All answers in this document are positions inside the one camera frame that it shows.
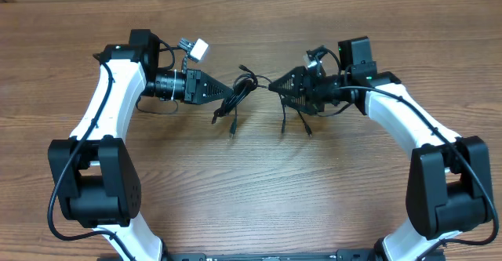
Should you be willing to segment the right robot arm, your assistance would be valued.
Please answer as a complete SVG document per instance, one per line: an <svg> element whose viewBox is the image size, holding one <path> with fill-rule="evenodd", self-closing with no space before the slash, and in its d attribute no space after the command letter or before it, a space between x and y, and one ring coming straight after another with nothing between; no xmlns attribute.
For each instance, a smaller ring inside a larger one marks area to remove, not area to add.
<svg viewBox="0 0 502 261"><path fill-rule="evenodd" d="M326 47L310 50L305 65L269 85L282 103L300 113L324 116L327 104L349 106L380 124L410 159L405 222L372 248L340 249L338 260L442 260L443 248L484 223L499 230L493 202L489 150L477 136L463 137L423 109L399 78L380 72L370 40L339 43L338 71L328 75Z"/></svg>

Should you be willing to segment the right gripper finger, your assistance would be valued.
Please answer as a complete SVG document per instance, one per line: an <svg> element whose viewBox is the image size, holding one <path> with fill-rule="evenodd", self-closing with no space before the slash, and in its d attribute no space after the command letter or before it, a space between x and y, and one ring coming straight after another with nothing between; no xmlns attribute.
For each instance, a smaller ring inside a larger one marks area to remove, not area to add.
<svg viewBox="0 0 502 261"><path fill-rule="evenodd" d="M283 96L300 96L308 76L306 67L294 67L291 71L273 81L268 89Z"/></svg>
<svg viewBox="0 0 502 261"><path fill-rule="evenodd" d="M293 97L293 96L284 96L282 98L282 104L287 107L291 107L294 110L299 112L315 115L316 108L311 102L306 101L306 97Z"/></svg>

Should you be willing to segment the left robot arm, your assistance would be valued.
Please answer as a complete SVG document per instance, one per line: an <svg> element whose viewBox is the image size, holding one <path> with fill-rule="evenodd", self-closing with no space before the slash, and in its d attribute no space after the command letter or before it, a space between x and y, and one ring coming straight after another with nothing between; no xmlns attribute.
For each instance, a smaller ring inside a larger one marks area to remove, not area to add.
<svg viewBox="0 0 502 261"><path fill-rule="evenodd" d="M141 97L201 105L232 90L196 69L159 64L175 48L148 29L133 29L126 44L107 45L94 57L100 79L87 111L65 140L48 149L54 180L47 223L62 241L101 235L121 260L167 260L164 241L140 214L141 182L126 135Z"/></svg>

